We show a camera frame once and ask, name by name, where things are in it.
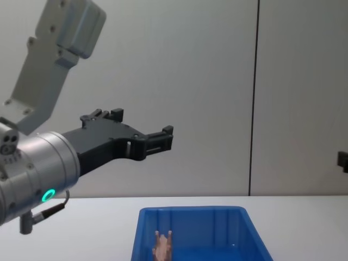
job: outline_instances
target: small object in bin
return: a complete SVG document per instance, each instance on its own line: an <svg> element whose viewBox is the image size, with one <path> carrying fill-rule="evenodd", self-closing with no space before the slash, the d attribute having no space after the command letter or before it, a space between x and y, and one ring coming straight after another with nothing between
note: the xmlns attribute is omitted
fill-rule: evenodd
<svg viewBox="0 0 348 261"><path fill-rule="evenodd" d="M156 246L152 249L153 261L171 261L172 260L172 232L168 232L168 238L165 235L159 236L155 232Z"/></svg>

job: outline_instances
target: white table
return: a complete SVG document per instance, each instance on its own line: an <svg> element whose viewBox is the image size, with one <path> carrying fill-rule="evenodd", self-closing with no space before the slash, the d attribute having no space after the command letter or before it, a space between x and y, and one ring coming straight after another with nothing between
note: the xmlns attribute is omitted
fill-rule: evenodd
<svg viewBox="0 0 348 261"><path fill-rule="evenodd" d="M205 205L246 208L274 261L348 260L348 196L72 199L31 235L0 227L0 259L128 261L141 208Z"/></svg>

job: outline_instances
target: silver cylindrical joint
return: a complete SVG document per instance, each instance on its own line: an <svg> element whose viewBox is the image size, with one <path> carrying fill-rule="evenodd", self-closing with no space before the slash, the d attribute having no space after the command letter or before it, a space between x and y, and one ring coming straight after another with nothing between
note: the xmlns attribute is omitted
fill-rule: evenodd
<svg viewBox="0 0 348 261"><path fill-rule="evenodd" d="M74 186L79 174L77 154L62 135L20 141L14 154L0 156L0 226Z"/></svg>

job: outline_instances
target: black vertical line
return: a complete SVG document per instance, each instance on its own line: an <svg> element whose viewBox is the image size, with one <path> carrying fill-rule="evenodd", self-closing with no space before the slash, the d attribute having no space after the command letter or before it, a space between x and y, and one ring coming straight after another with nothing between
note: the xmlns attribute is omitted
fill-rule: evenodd
<svg viewBox="0 0 348 261"><path fill-rule="evenodd" d="M255 83L256 83L257 43L258 43L258 38L259 38L259 18L260 18L260 0L257 1L255 59L254 59L254 82L253 82L253 89L252 89L250 161L249 161L249 191L248 191L249 196L251 194L251 165L252 165L252 144L253 144L253 135L254 135Z"/></svg>

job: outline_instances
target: blue container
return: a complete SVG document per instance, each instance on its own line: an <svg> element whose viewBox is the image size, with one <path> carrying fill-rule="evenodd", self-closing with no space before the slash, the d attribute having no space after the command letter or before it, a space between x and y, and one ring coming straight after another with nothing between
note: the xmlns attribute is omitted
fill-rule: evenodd
<svg viewBox="0 0 348 261"><path fill-rule="evenodd" d="M241 207L165 207L140 211L132 261L153 261L155 231L172 230L172 261L272 261Z"/></svg>

